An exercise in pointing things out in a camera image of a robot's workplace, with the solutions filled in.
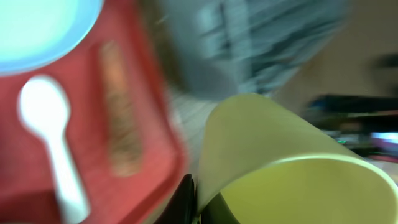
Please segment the yellow plastic cup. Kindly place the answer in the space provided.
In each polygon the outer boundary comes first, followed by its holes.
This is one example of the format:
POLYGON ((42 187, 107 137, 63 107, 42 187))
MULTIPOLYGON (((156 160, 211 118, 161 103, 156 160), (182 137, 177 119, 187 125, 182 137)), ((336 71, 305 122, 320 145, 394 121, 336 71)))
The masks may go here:
POLYGON ((239 223, 396 223, 397 185, 301 117, 258 94, 210 113, 197 211, 239 223))

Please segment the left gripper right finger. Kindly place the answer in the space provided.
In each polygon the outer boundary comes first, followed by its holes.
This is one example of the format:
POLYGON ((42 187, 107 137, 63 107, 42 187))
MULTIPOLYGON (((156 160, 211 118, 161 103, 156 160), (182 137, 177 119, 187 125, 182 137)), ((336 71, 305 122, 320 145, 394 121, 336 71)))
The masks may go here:
POLYGON ((239 224, 221 193, 202 210, 201 224, 239 224))

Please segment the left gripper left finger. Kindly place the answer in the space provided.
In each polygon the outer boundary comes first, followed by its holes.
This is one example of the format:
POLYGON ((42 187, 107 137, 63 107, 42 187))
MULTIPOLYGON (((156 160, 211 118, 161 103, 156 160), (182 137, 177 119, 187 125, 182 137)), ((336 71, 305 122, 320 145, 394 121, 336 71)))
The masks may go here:
POLYGON ((191 224, 195 213, 195 183, 186 174, 155 224, 191 224))

